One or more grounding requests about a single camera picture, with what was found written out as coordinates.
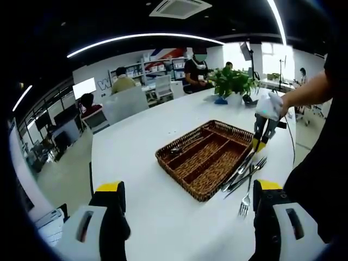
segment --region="woven cutlery tray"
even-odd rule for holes
[[[209,121],[156,152],[159,165],[198,201],[207,201],[243,162],[253,134]],[[171,150],[181,148],[177,154]]]

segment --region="ceiling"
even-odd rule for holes
[[[107,43],[71,59],[82,47],[117,36],[139,33],[182,33],[207,38],[226,36],[223,42],[247,40],[280,42],[267,0],[206,0],[213,7],[186,20],[149,17],[161,0],[32,2],[16,7],[18,24],[11,28],[15,81],[47,92],[77,68],[99,60],[143,49],[214,46],[192,39],[146,37]],[[275,0],[288,44],[324,54],[330,36],[328,19],[318,0]]]

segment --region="face mask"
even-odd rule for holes
[[[195,54],[195,58],[197,61],[204,61],[207,58],[206,54]]]

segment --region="curved led light strip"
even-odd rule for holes
[[[283,44],[286,46],[287,45],[287,39],[285,37],[285,31],[284,31],[283,23],[282,23],[282,20],[281,20],[281,16],[279,15],[278,9],[276,7],[276,4],[275,4],[274,0],[267,0],[267,2],[271,6],[272,12],[273,12],[273,14],[274,14],[274,16],[275,16],[275,18],[277,20],[277,24],[278,24],[279,31],[281,33]]]
[[[121,36],[121,37],[116,37],[116,38],[112,38],[109,40],[105,40],[105,41],[101,41],[101,42],[97,42],[94,43],[93,45],[89,45],[86,46],[80,50],[77,50],[71,54],[69,54],[67,56],[67,58],[73,57],[74,55],[81,53],[83,51],[86,51],[89,48],[98,46],[98,45],[103,45],[106,44],[108,42],[114,42],[114,41],[120,41],[120,40],[124,40],[124,39],[129,39],[129,38],[135,38],[135,37],[143,37],[143,36],[175,36],[175,37],[183,37],[183,38],[192,38],[192,39],[198,39],[198,40],[203,40],[203,41],[209,41],[209,42],[214,42],[217,43],[219,45],[224,45],[224,42],[219,42],[213,39],[209,39],[209,38],[204,38],[204,37],[200,37],[200,36],[194,36],[194,35],[189,35],[189,34],[171,34],[171,33],[152,33],[152,34],[133,34],[133,35],[126,35],[126,36]]]
[[[24,93],[22,94],[22,96],[19,98],[19,100],[17,101],[16,105],[13,107],[12,111],[15,111],[19,105],[19,103],[23,100],[24,96],[28,93],[28,91],[30,91],[30,89],[32,88],[33,86],[29,86],[27,90],[24,91]]]

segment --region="person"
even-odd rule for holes
[[[93,99],[94,99],[93,94],[82,95],[81,104],[83,105],[83,107],[86,108],[86,111],[82,113],[81,118],[85,118],[102,108],[102,106],[99,104],[93,105]]]
[[[333,99],[316,144],[293,169],[284,186],[289,198],[298,202],[318,223],[318,233],[325,242],[340,233],[346,222],[345,215],[339,213],[347,206],[348,184],[344,164],[348,149],[344,126],[348,95],[343,66],[348,59],[345,44],[344,39],[338,39],[327,56],[324,70],[295,91],[283,95],[283,105],[279,109],[280,116],[284,116],[290,107],[321,104]]]
[[[231,70],[233,69],[233,64],[230,62],[230,61],[228,61],[227,63],[226,63],[226,66],[225,67],[229,67],[229,68],[231,68]]]
[[[208,65],[205,62],[207,58],[206,48],[193,48],[194,56],[185,63],[185,79],[190,84],[184,86],[184,91],[187,94],[199,92],[212,88],[212,85],[207,82]]]
[[[132,78],[127,77],[126,73],[127,70],[125,67],[119,67],[116,69],[117,81],[113,84],[111,94],[125,91],[135,86],[135,81]]]
[[[300,69],[300,72],[302,75],[301,81],[299,82],[298,80],[294,80],[294,82],[301,86],[307,83],[307,76],[306,76],[307,72],[306,72],[306,69],[303,67]]]

